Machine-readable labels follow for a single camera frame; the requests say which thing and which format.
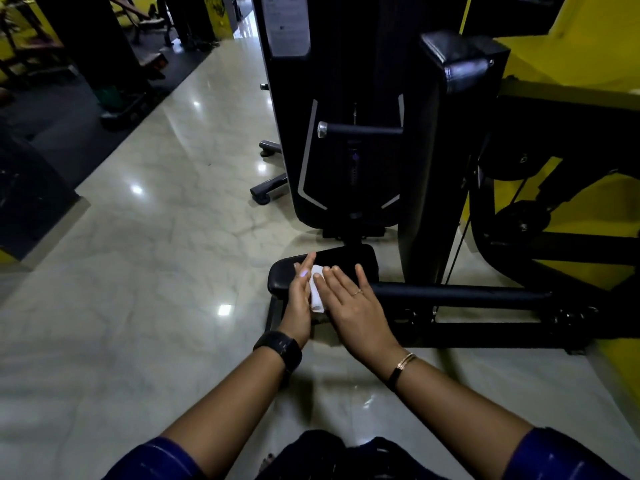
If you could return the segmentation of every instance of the smartwatch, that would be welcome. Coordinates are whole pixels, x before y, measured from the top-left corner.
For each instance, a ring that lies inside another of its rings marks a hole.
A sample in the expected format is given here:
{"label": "smartwatch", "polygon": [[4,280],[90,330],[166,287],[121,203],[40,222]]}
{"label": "smartwatch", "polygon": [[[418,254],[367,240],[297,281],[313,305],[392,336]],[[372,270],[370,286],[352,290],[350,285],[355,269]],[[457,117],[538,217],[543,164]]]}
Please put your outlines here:
{"label": "smartwatch", "polygon": [[275,350],[284,361],[287,376],[290,376],[302,361],[302,350],[300,350],[298,343],[281,331],[271,330],[266,332],[256,342],[253,350],[258,347],[268,347]]}

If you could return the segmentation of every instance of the white tissue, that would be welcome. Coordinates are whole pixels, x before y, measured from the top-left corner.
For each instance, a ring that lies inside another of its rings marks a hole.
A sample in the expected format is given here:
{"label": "white tissue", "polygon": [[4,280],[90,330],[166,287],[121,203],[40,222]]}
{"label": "white tissue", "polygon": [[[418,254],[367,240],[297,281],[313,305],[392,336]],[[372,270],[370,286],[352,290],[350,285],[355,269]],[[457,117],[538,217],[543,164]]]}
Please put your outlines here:
{"label": "white tissue", "polygon": [[315,264],[311,268],[311,311],[313,313],[324,313],[324,305],[322,304],[322,300],[320,300],[320,293],[318,293],[316,282],[314,281],[314,274],[316,273],[324,277],[324,274],[322,274],[322,266]]}

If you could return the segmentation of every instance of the sleeve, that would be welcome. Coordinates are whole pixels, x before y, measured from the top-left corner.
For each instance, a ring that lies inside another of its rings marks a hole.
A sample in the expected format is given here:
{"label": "sleeve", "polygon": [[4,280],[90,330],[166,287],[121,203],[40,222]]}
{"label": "sleeve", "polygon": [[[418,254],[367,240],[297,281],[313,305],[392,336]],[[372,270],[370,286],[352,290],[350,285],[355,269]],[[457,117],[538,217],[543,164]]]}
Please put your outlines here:
{"label": "sleeve", "polygon": [[569,436],[532,429],[520,442],[503,480],[628,480]]}
{"label": "sleeve", "polygon": [[206,480],[196,462],[177,444],[154,438],[133,448],[103,480]]}

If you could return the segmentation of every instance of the seat cushion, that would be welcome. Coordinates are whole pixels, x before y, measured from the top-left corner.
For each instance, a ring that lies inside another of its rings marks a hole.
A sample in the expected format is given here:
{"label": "seat cushion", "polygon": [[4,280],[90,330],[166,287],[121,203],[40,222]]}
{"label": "seat cushion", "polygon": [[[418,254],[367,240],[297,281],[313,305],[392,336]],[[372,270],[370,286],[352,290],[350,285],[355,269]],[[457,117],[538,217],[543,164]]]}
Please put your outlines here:
{"label": "seat cushion", "polygon": [[[284,258],[271,266],[267,288],[272,295],[279,299],[286,299],[289,292],[289,284],[291,284],[291,281],[296,275],[293,264],[304,261],[305,256],[304,254],[300,254],[299,256]],[[370,283],[380,281],[376,253],[368,244],[342,246],[326,251],[318,251],[316,264],[319,266],[340,266],[340,269],[356,283],[358,281],[355,265],[361,264]]]}

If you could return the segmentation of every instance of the bangle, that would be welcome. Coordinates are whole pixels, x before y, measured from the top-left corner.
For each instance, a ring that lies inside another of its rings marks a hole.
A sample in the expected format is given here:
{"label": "bangle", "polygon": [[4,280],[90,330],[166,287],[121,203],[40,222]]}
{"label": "bangle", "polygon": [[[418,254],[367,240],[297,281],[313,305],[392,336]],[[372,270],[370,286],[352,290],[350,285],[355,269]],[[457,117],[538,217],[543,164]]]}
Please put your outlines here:
{"label": "bangle", "polygon": [[389,387],[389,389],[391,389],[392,391],[396,390],[396,382],[398,382],[398,377],[400,377],[400,373],[404,371],[404,368],[406,367],[406,365],[409,362],[411,362],[413,359],[415,359],[415,354],[411,353],[407,355],[404,359],[402,359],[398,365],[396,365],[396,368],[391,373],[391,377],[389,377],[389,380],[387,381],[387,387]]}

